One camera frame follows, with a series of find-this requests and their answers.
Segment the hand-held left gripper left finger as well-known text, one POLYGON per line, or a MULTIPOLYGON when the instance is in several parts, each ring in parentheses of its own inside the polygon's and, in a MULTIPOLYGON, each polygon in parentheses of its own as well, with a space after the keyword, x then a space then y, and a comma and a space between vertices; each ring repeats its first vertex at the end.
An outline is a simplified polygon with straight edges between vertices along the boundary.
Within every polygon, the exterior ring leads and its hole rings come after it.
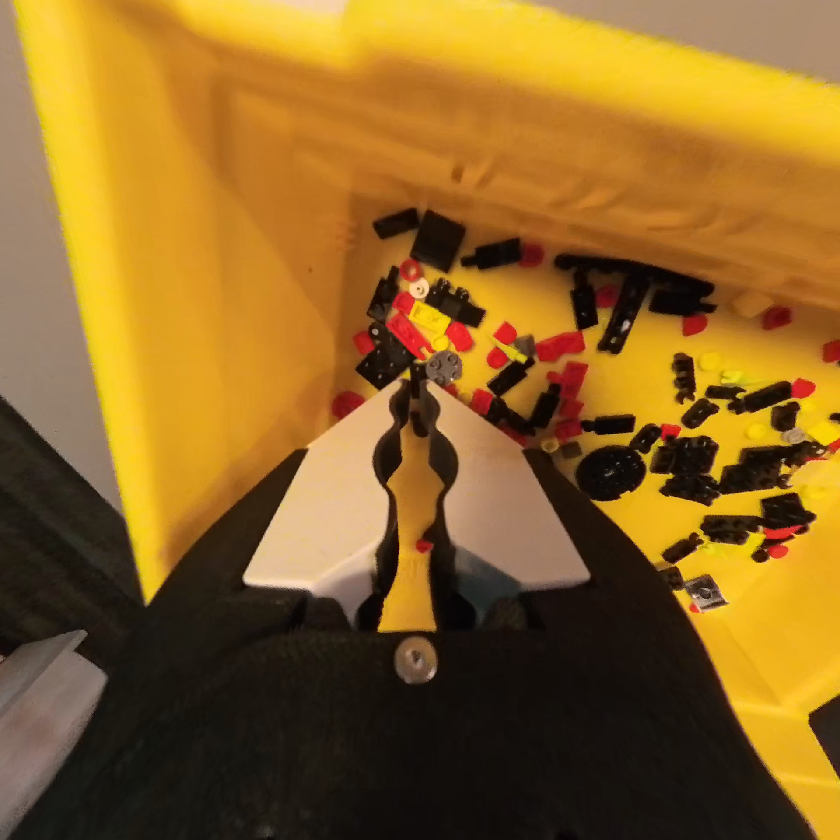
POLYGON ((393 578, 396 505, 387 482, 402 462, 408 381, 397 380, 315 438, 243 575, 250 588, 336 601, 349 623, 393 578))

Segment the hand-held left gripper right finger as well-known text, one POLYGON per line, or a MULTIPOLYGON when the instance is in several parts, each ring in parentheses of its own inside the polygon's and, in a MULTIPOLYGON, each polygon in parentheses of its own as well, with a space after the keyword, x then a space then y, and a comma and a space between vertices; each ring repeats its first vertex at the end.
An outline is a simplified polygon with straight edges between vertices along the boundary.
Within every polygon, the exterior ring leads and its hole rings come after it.
POLYGON ((440 592, 491 603, 591 579, 520 444, 435 383, 425 385, 425 419, 442 483, 430 563, 440 592))

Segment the pile of lego pieces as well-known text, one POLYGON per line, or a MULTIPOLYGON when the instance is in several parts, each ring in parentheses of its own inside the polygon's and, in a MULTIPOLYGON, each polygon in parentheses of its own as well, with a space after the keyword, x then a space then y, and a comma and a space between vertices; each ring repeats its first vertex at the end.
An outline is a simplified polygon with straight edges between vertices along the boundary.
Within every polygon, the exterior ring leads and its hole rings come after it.
POLYGON ((783 557, 816 518, 797 491, 838 484, 838 308, 581 244, 549 262, 554 245, 469 239, 414 207, 372 231, 374 267, 392 265, 353 332, 357 375, 435 383, 562 471, 635 449, 641 486, 594 503, 623 506, 693 612, 727 599, 685 584, 684 558, 783 557))

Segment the yellow plastic bin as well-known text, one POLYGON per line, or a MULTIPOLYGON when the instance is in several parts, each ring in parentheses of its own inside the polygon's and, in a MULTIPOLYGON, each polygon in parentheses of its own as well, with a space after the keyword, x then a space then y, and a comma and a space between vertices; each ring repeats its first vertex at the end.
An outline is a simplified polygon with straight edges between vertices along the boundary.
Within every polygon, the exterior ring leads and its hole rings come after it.
POLYGON ((541 448, 591 579, 393 578, 349 623, 244 572, 357 375, 376 218, 838 308, 838 84, 524 3, 16 2, 143 593, 20 838, 838 838, 838 487, 788 553, 658 560, 541 448))

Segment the black round lego plate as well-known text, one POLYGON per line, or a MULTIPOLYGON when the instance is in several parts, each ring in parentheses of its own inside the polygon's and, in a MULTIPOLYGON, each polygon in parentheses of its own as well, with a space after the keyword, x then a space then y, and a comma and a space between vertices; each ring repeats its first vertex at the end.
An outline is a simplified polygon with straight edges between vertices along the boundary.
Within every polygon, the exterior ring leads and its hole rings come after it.
POLYGON ((579 490, 593 501, 617 501, 641 486, 644 458, 625 445, 607 445, 584 456, 574 472, 579 490))

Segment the grey metal bar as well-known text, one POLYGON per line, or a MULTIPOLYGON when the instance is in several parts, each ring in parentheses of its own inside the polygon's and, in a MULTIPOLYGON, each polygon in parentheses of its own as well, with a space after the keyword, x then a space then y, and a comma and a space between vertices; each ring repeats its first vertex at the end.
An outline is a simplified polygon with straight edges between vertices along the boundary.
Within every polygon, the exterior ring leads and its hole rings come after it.
POLYGON ((75 748, 108 682, 78 652, 79 629, 18 646, 1 664, 1 838, 9 838, 75 748))

